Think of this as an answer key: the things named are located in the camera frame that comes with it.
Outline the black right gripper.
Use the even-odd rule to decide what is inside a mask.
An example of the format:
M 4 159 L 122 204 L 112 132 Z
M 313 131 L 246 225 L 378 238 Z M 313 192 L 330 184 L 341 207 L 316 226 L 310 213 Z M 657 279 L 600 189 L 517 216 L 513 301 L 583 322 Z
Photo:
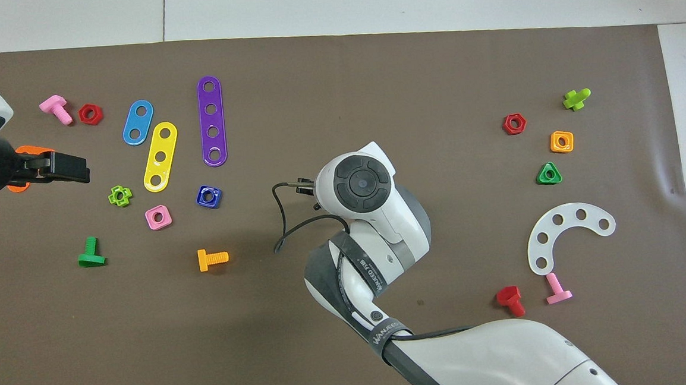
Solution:
M 298 178 L 297 179 L 297 193 L 301 193 L 303 195 L 307 195 L 308 197 L 311 196 L 314 199 L 316 198 L 315 194 L 315 182 L 312 179 L 307 179 L 307 178 Z M 317 200 L 314 201 L 313 208 L 315 211 L 319 211 L 321 208 L 319 202 Z

